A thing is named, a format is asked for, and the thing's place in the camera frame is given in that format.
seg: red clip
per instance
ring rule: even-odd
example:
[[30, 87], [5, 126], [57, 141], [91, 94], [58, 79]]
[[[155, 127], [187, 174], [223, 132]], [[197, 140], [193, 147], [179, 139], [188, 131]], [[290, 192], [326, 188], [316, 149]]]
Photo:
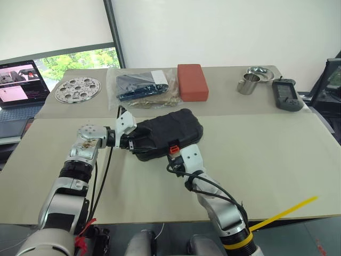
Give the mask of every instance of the red clip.
[[96, 219], [92, 219], [90, 220], [84, 227], [84, 229], [82, 230], [82, 232], [79, 233], [78, 236], [76, 236], [75, 238], [75, 247], [79, 247], [80, 248], [80, 256], [84, 256], [87, 253], [87, 244], [85, 242], [85, 237], [81, 236], [87, 229], [88, 227], [95, 222]]
[[172, 154], [175, 154], [175, 153], [177, 153], [177, 152], [179, 152], [180, 151], [180, 148], [177, 146], [177, 145], [175, 145], [175, 146], [171, 146], [170, 148], [169, 148], [169, 153], [172, 155]]

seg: screen display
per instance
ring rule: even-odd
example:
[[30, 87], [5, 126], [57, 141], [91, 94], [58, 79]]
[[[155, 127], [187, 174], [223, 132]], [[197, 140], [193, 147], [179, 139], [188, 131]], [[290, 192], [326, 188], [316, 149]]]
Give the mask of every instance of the screen display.
[[0, 67], [0, 104], [45, 100], [49, 90], [34, 62]]
[[297, 99], [295, 91], [292, 91], [289, 84], [279, 84], [277, 87], [280, 98]]

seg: window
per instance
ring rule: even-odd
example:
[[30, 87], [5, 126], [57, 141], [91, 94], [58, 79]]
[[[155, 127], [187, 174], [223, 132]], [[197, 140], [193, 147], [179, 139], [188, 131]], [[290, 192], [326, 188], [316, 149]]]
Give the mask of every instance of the window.
[[53, 90], [71, 68], [120, 68], [114, 47], [57, 55], [35, 60], [48, 89]]

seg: white wall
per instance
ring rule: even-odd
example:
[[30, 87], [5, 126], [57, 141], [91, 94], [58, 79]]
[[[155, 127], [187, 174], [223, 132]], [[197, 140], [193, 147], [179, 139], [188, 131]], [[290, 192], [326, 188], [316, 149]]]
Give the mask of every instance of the white wall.
[[340, 0], [113, 0], [130, 68], [276, 65], [309, 91], [341, 48]]

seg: metal saucer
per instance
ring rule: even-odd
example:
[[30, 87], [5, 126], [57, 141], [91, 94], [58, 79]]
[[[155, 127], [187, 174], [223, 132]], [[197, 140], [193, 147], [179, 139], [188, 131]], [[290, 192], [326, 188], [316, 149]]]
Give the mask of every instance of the metal saucer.
[[249, 67], [246, 73], [255, 74], [260, 77], [259, 83], [266, 83], [272, 81], [275, 78], [273, 72], [264, 67]]
[[92, 77], [75, 77], [55, 90], [54, 96], [59, 102], [80, 103], [95, 97], [101, 90], [101, 83]]

